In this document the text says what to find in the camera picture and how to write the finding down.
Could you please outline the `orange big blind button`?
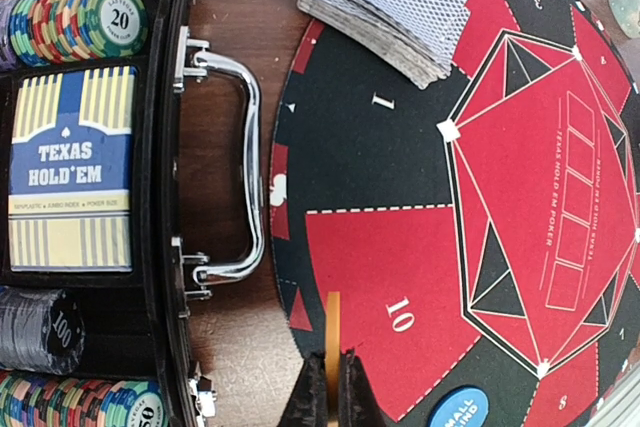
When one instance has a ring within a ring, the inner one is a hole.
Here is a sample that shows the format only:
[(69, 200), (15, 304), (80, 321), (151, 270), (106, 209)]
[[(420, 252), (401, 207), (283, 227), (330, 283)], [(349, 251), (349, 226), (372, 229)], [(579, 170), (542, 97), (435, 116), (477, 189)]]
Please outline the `orange big blind button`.
[(329, 292), (326, 305), (325, 371), (327, 376), (328, 426), (338, 426), (340, 383), (340, 293)]

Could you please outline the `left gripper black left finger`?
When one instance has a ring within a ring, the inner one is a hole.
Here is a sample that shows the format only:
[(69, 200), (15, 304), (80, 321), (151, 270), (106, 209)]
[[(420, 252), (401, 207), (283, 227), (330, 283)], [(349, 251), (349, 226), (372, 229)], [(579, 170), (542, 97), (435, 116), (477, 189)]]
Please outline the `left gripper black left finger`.
[(328, 422), (325, 360), (322, 354), (312, 353), (304, 359), (279, 427), (326, 427)]

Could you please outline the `blue small blind button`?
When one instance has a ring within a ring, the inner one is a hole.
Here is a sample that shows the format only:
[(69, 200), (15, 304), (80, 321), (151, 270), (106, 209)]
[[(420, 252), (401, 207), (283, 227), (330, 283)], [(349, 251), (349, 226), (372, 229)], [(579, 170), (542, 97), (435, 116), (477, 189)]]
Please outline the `blue small blind button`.
[(489, 399), (477, 387), (458, 388), (431, 413), (428, 427), (482, 427), (489, 415)]

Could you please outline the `green 20 chip stack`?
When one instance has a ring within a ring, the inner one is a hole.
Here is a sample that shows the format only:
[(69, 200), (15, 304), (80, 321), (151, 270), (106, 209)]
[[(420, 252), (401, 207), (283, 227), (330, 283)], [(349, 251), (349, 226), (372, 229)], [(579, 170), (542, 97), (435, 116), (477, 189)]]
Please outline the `green 20 chip stack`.
[(132, 56), (148, 33), (143, 0), (1, 0), (1, 69)]

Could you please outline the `cream patterned ceramic mug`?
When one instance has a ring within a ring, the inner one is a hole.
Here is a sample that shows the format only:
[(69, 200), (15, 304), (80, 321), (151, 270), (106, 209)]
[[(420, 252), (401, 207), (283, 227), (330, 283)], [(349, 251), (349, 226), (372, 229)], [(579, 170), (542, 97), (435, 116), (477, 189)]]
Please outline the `cream patterned ceramic mug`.
[(629, 38), (639, 37), (639, 0), (608, 0), (613, 16)]

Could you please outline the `green 50 chip stack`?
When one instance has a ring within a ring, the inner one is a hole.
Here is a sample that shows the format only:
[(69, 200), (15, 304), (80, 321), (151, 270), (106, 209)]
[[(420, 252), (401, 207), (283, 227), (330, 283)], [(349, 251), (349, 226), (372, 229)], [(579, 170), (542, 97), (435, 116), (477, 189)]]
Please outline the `green 50 chip stack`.
[(167, 426), (154, 381), (76, 379), (1, 373), (3, 426)]

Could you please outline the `blue backed card deck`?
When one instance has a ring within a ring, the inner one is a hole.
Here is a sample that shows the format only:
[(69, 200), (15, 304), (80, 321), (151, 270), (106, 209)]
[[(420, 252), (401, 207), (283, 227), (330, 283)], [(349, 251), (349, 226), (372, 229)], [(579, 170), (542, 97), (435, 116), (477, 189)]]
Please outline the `blue backed card deck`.
[(450, 76), (468, 0), (298, 0), (298, 8), (390, 64), (419, 89)]

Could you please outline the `black 100 chip stack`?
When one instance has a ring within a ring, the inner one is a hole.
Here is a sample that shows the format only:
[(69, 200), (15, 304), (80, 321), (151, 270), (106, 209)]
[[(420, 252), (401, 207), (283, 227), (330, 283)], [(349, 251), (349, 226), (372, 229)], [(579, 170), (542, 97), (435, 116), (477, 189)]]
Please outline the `black 100 chip stack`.
[(54, 375), (72, 373), (84, 351), (76, 299), (64, 289), (1, 288), (1, 367)]

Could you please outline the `black poker chip case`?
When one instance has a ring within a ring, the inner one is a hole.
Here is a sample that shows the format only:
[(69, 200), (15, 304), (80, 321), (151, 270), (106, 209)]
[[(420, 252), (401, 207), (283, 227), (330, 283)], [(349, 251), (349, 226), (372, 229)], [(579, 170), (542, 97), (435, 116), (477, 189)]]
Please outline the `black poker chip case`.
[(156, 380), (172, 426), (194, 426), (198, 411), (189, 382), (198, 377), (189, 341), (178, 250), (178, 140), (181, 98), (176, 62), (179, 33), (192, 0), (143, 0), (150, 38), (141, 54), (102, 61), (138, 69), (134, 102), (130, 273), (14, 272), (9, 228), (1, 226), (1, 282), (26, 288), (68, 288), (84, 317), (85, 350), (75, 376)]

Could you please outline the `Texas Hold'em card box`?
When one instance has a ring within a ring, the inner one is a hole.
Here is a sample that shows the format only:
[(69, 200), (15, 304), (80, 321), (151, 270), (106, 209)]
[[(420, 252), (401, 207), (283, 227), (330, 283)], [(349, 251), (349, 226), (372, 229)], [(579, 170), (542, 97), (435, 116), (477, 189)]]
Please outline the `Texas Hold'em card box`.
[(136, 77), (116, 66), (22, 81), (9, 169), (13, 271), (131, 271)]

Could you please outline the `round red black poker mat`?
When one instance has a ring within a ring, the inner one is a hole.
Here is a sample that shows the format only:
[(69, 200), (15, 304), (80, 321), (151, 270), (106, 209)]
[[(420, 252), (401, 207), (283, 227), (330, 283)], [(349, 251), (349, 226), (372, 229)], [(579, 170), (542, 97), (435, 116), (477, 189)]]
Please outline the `round red black poker mat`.
[(271, 233), (303, 355), (361, 358), (385, 423), (461, 387), (483, 426), (584, 426), (639, 339), (639, 90), (579, 0), (468, 0), (424, 90), (309, 24), (283, 92)]

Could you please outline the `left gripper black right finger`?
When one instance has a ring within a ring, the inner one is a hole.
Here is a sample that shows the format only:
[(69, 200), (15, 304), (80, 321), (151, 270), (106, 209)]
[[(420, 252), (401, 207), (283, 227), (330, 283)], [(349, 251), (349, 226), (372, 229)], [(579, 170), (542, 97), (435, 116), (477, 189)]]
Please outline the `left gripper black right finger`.
[(338, 425), (386, 426), (361, 358), (354, 349), (347, 350), (340, 358)]

